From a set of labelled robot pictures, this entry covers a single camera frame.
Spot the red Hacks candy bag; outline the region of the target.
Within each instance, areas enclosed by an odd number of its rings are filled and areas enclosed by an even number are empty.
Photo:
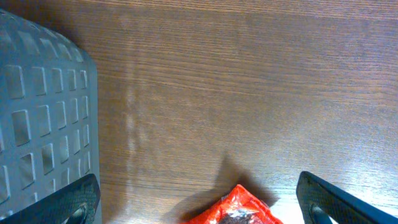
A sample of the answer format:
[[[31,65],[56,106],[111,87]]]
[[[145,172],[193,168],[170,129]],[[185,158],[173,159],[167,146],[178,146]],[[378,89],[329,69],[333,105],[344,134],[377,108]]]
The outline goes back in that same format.
[[[208,210],[183,224],[282,224],[268,205],[238,184]]]

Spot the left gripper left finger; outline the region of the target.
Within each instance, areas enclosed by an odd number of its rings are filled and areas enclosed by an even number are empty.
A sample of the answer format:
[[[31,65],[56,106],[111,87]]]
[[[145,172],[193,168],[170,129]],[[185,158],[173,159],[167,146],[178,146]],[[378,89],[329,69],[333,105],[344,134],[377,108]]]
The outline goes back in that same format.
[[[93,223],[100,197],[96,176],[87,174],[1,223]]]

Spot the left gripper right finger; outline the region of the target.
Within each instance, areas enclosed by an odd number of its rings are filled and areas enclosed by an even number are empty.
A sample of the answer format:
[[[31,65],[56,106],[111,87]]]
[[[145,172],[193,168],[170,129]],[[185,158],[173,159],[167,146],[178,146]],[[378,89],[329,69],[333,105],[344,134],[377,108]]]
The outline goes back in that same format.
[[[397,223],[397,218],[311,172],[300,173],[296,195],[305,223]]]

